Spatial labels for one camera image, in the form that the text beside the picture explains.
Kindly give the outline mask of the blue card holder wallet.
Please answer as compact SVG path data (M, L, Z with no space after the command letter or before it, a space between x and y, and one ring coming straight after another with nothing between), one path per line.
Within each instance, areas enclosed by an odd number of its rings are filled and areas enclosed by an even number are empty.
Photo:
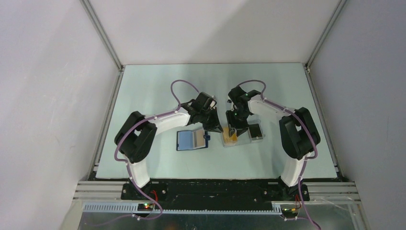
M204 129L182 130L177 132L176 151L205 149L211 136Z

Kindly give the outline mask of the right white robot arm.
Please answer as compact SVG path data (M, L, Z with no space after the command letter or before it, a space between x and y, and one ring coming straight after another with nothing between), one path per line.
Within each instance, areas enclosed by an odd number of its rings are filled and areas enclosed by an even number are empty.
M228 93L231 109L226 111L229 135L240 136L248 131L248 117L258 115L279 125L282 147L288 155L281 174L283 184L279 196L284 200L293 199L304 173L305 161L310 153L317 153L320 134L307 108L292 109L266 99L257 90L244 91L236 86Z

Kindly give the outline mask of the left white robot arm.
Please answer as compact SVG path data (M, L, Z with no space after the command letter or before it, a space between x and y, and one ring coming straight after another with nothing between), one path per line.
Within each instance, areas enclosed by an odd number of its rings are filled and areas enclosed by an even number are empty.
M173 110L162 114L147 117L135 111L129 115L114 138L114 159L125 163L135 196L143 200L151 195L146 157L155 136L196 123L202 124L206 132L222 133L216 106L214 97L201 92L195 99L179 103Z

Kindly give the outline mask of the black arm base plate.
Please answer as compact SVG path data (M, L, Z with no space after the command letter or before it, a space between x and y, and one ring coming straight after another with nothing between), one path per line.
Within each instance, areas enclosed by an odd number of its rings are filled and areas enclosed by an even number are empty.
M268 210L276 201L309 201L305 184L287 187L280 178L253 180L152 179L141 191L131 182L122 187L122 200L142 200L147 194L163 209Z

